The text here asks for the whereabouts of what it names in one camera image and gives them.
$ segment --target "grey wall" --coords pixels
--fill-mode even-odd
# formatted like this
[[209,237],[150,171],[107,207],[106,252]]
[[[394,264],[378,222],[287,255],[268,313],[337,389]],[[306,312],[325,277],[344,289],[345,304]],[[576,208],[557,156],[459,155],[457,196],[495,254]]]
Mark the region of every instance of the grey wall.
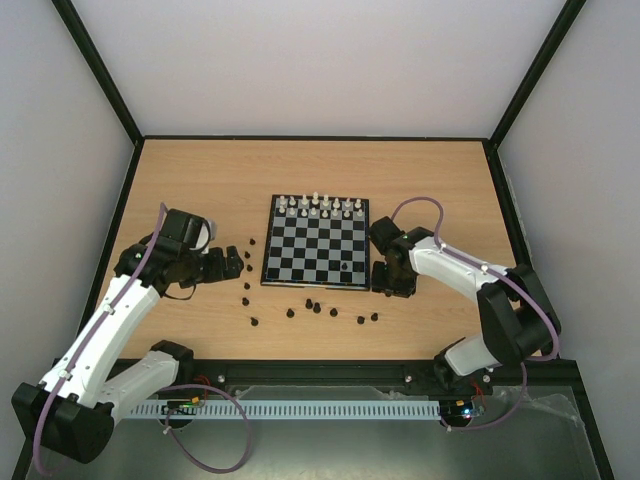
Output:
[[132,146],[51,2],[0,15],[0,478],[24,436],[10,398],[64,353]]
[[640,10],[587,2],[501,148],[620,479],[640,456]]
[[563,0],[75,0],[145,134],[488,136]]

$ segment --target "black base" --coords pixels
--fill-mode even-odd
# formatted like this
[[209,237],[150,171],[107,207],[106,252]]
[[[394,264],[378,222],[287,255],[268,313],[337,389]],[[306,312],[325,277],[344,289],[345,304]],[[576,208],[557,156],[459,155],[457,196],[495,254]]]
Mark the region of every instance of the black base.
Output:
[[[22,383],[11,398],[27,439],[33,440],[48,396],[49,392],[42,388]],[[42,445],[80,463],[91,462],[104,450],[113,433],[112,408],[111,403],[88,408],[56,397],[42,432]]]

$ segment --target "white robotic arm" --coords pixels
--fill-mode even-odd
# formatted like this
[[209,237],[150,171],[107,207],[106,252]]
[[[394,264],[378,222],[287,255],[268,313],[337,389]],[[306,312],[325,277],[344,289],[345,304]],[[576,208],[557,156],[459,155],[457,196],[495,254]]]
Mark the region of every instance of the white robotic arm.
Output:
[[[131,334],[169,285],[195,288],[240,276],[244,264],[235,247],[227,247],[226,258],[221,248],[208,249],[214,232],[215,225],[202,217],[169,210],[146,263],[141,259],[150,237],[122,253],[104,299],[69,350],[38,386],[23,383],[14,393],[11,403],[27,437],[34,437],[41,412],[47,413],[46,402],[54,396],[41,444],[88,463],[136,405],[177,377],[183,383],[191,380],[193,351],[167,341],[154,345],[126,371],[109,381],[107,377]],[[135,280],[127,289],[131,278]],[[114,298],[120,295],[116,304]]]
[[[478,305],[482,333],[461,339],[436,356],[436,376],[445,389],[481,368],[518,365],[552,340],[543,320],[499,277],[506,277],[532,297],[560,332],[560,323],[531,267],[507,269],[483,262],[439,244],[433,232],[424,228],[405,233],[389,217],[371,226],[370,237],[385,256],[384,263],[374,263],[373,291],[409,297],[416,291],[417,275],[427,275]],[[512,301],[521,304],[514,310]]]

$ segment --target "chessboard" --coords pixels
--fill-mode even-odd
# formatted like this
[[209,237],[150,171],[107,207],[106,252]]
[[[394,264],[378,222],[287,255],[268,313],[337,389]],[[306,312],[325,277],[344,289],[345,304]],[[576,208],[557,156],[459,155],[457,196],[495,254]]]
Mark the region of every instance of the chessboard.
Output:
[[273,195],[261,285],[369,290],[369,201]]

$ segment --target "wooden tabletop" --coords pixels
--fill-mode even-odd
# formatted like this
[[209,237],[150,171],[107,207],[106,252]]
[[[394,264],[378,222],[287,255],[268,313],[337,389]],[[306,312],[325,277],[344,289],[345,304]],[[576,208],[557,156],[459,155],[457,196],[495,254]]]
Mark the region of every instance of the wooden tabletop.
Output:
[[[251,255],[238,280],[200,285],[187,302],[162,299],[142,321],[122,357],[140,358],[166,339],[210,359],[383,360],[432,358],[479,331],[477,308],[461,294],[420,277],[409,299],[373,292],[261,287],[260,273],[274,193],[368,198],[371,221],[417,195],[446,211],[442,238],[489,262],[513,265],[513,255],[486,158],[479,142],[149,140],[145,142],[110,259],[151,232],[161,201],[212,218],[213,245]],[[435,207],[407,205],[401,229],[433,228]],[[249,239],[256,245],[251,246]],[[380,259],[372,247],[371,261]],[[251,285],[244,289],[244,283]],[[179,288],[170,293],[180,295]],[[242,305],[242,298],[250,300]],[[305,300],[320,302],[315,314]],[[332,318],[329,310],[339,315]],[[288,308],[295,310],[287,318]],[[370,316],[377,312],[379,320]],[[366,317],[364,325],[356,319]],[[252,326],[250,317],[259,320]]]

